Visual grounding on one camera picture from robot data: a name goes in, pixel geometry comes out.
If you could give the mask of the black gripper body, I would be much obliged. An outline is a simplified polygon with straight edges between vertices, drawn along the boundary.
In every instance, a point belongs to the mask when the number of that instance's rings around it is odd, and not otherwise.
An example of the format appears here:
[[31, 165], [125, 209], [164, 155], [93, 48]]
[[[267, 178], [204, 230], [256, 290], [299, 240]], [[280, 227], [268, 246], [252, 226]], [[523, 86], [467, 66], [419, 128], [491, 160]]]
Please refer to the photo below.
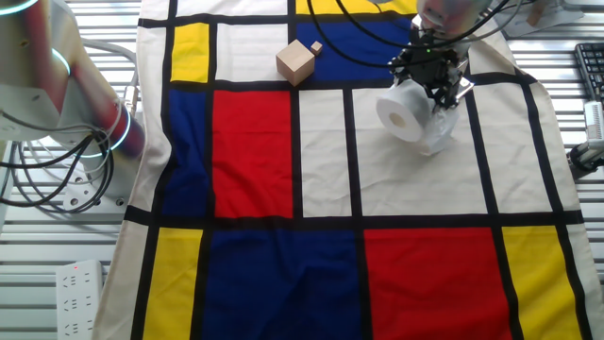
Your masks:
[[451, 48], [407, 47], [403, 53], [403, 60], [407, 62], [403, 70], [403, 80], [414, 81], [429, 90], [452, 87], [461, 77], [458, 68], [460, 59], [459, 54]]

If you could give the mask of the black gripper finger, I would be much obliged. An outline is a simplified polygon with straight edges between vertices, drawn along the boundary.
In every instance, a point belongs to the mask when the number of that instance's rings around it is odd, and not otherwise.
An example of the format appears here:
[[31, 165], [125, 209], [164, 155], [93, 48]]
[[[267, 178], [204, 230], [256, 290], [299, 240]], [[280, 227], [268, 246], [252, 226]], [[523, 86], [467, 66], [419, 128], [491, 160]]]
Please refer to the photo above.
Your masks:
[[445, 84], [443, 86], [430, 88], [428, 85], [424, 87], [424, 90], [429, 99], [434, 101], [432, 111], [447, 111], [449, 109], [456, 108], [458, 106], [457, 84]]
[[411, 73], [407, 66], [411, 60], [411, 52], [400, 52], [388, 62], [389, 72], [393, 76], [394, 85], [400, 85], [402, 82], [411, 79]]

